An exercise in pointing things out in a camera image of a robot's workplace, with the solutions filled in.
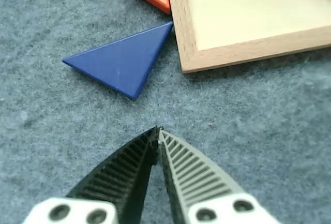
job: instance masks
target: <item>screw hole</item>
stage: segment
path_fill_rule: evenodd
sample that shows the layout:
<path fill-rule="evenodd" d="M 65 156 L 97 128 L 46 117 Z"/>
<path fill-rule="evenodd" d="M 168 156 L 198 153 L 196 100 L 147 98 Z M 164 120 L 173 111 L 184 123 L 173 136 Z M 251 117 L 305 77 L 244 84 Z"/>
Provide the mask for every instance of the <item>screw hole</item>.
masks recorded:
<path fill-rule="evenodd" d="M 100 224 L 106 219 L 106 212 L 104 210 L 94 210 L 87 217 L 88 224 Z"/>
<path fill-rule="evenodd" d="M 210 221 L 216 219 L 216 213 L 213 210 L 202 208 L 197 212 L 197 219 L 199 221 Z"/>
<path fill-rule="evenodd" d="M 62 220 L 67 217 L 69 211 L 68 205 L 59 205 L 50 212 L 49 217 L 51 220 Z"/>
<path fill-rule="evenodd" d="M 254 208 L 250 202 L 243 201 L 243 200 L 236 201 L 233 204 L 233 207 L 237 212 L 246 212 L 246 211 L 250 211 Z"/>

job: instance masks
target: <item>wooden frame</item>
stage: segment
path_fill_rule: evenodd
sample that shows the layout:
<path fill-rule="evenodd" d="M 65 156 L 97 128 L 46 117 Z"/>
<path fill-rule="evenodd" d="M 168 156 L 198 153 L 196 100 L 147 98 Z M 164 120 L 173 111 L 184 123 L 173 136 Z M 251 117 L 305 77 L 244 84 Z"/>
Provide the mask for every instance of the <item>wooden frame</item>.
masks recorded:
<path fill-rule="evenodd" d="M 170 0 L 170 4 L 183 72 L 206 70 L 331 46 L 331 16 L 329 16 L 329 25 L 199 50 L 189 0 Z"/>

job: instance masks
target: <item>gray felt surface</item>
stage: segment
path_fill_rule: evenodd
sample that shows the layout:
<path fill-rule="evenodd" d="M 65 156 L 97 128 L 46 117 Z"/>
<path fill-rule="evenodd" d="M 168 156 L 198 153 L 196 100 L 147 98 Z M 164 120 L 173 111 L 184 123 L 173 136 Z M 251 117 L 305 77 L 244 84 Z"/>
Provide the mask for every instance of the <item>gray felt surface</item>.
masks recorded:
<path fill-rule="evenodd" d="M 182 74 L 172 33 L 137 101 L 61 62 L 168 20 L 143 0 L 0 0 L 0 223 L 154 125 L 283 223 L 331 223 L 331 49 Z M 160 165 L 142 223 L 172 223 Z"/>

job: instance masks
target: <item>wooden board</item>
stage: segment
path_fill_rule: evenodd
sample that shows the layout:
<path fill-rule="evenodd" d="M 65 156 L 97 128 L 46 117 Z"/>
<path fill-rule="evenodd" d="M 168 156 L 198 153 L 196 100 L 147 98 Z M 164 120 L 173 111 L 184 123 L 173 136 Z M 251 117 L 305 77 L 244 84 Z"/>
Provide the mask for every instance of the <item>wooden board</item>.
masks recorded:
<path fill-rule="evenodd" d="M 183 72 L 331 46 L 331 0 L 170 0 Z"/>

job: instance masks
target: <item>blue tangram piece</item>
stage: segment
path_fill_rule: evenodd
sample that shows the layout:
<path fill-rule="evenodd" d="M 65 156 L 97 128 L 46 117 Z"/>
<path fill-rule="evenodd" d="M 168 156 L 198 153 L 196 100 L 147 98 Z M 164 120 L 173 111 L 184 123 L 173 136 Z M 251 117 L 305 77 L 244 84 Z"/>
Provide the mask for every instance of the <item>blue tangram piece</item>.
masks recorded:
<path fill-rule="evenodd" d="M 136 99 L 172 29 L 172 22 L 63 59 L 63 62 Z"/>

